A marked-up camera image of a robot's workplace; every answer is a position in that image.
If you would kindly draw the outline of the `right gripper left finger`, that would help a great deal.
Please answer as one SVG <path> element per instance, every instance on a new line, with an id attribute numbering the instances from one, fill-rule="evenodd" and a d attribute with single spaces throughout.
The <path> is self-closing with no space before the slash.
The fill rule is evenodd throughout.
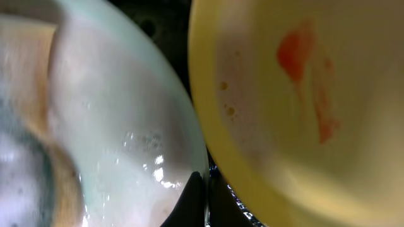
<path id="1" fill-rule="evenodd" d="M 192 172 L 173 211 L 161 227 L 204 227 L 206 187 L 199 172 Z"/>

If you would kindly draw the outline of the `green yellow sponge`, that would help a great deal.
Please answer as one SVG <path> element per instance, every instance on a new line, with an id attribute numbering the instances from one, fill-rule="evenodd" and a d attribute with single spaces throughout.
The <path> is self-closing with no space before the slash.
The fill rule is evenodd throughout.
<path id="1" fill-rule="evenodd" d="M 56 26 L 1 16 L 1 225 L 80 226 L 76 169 L 49 130 L 48 69 Z"/>

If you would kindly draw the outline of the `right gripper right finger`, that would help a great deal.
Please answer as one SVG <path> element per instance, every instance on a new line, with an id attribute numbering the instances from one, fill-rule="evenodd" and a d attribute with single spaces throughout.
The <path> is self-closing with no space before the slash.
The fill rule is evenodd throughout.
<path id="1" fill-rule="evenodd" d="M 222 176 L 211 177 L 208 191 L 211 227 L 252 227 Z"/>

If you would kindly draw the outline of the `mint green plate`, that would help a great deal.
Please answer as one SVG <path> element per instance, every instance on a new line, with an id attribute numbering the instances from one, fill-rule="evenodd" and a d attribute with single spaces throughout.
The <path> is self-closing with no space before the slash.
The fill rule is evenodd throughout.
<path id="1" fill-rule="evenodd" d="M 50 133 L 81 187 L 80 226 L 161 226 L 206 147 L 180 79 L 147 35 L 107 1 L 2 1 L 1 16 L 56 26 Z"/>

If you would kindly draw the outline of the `yellow plate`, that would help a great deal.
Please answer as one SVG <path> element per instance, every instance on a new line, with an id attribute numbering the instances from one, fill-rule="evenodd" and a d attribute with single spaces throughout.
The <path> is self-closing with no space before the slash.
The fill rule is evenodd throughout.
<path id="1" fill-rule="evenodd" d="M 192 3 L 212 158 L 268 226 L 403 225 L 403 1 Z"/>

